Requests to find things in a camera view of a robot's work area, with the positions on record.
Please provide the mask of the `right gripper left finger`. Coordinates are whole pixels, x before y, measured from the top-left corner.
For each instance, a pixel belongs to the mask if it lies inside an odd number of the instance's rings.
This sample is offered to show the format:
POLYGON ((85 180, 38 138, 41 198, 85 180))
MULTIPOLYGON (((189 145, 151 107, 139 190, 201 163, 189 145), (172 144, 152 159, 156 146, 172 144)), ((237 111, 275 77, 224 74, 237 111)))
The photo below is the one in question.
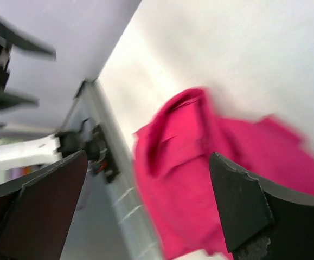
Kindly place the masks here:
POLYGON ((60 259, 87 165, 79 151, 0 184, 0 259, 60 259))

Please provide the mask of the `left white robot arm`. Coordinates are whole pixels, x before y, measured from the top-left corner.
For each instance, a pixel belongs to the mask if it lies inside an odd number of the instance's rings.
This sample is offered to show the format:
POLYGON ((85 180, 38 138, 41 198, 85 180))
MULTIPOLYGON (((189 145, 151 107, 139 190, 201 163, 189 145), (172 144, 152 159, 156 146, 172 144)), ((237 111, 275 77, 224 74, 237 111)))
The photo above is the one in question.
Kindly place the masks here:
MULTIPOLYGON (((13 29, 0 19, 0 111, 19 106, 37 107, 39 105, 38 99, 34 97, 5 90, 9 78, 8 65, 12 48, 28 54, 45 55, 56 59, 55 48, 13 29)), ((56 152, 58 146, 59 141, 53 134, 33 141, 2 145, 0 146, 0 171, 54 163, 59 159, 56 152)))

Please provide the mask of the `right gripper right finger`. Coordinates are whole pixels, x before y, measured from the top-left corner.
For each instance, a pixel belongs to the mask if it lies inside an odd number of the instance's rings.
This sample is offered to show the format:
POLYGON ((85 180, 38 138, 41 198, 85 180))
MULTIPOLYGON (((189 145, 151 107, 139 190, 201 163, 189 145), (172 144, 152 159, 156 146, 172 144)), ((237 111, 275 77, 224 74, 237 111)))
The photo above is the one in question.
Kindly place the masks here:
POLYGON ((314 259, 314 196, 260 177, 218 153, 211 154, 209 169, 234 259, 314 259))

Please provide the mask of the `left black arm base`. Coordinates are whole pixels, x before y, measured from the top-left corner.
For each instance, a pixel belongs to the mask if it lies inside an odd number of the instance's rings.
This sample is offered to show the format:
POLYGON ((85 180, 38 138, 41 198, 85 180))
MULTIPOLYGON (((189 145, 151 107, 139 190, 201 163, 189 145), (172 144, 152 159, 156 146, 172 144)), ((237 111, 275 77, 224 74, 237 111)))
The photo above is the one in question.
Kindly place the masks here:
POLYGON ((60 142, 60 147, 57 148, 57 151, 63 157, 80 150, 85 151, 93 175, 103 174, 106 183, 112 183, 119 175, 119 167, 105 137, 103 128, 100 124, 95 123, 94 119, 86 118, 81 122, 79 130, 60 131, 55 134, 55 137, 60 142), (81 135, 87 122, 90 124, 91 131, 89 138, 85 140, 81 135))

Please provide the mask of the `pink trousers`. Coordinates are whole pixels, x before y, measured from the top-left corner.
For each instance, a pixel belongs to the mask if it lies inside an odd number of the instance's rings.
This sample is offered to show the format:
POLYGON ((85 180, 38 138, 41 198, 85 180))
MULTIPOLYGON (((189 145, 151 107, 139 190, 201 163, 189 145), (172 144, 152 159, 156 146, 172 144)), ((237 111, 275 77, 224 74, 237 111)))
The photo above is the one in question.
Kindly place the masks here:
POLYGON ((205 88, 172 97, 136 136, 137 186, 165 259, 199 249, 227 254, 210 181, 214 152, 314 196, 314 158, 300 135, 272 116, 257 122, 221 116, 205 88))

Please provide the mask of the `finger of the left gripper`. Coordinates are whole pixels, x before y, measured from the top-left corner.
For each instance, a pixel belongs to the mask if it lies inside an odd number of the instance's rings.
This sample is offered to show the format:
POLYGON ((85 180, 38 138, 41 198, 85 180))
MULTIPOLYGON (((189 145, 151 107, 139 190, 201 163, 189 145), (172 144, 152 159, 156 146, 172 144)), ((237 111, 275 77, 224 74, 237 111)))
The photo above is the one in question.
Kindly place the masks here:
POLYGON ((0 41, 1 40, 4 40, 5 45, 10 44, 25 52, 47 55, 53 59, 56 58, 56 49, 50 44, 19 31, 0 18, 0 41))
POLYGON ((6 92, 5 87, 0 86, 0 110, 10 109, 16 106, 38 106, 37 98, 17 92, 6 92))

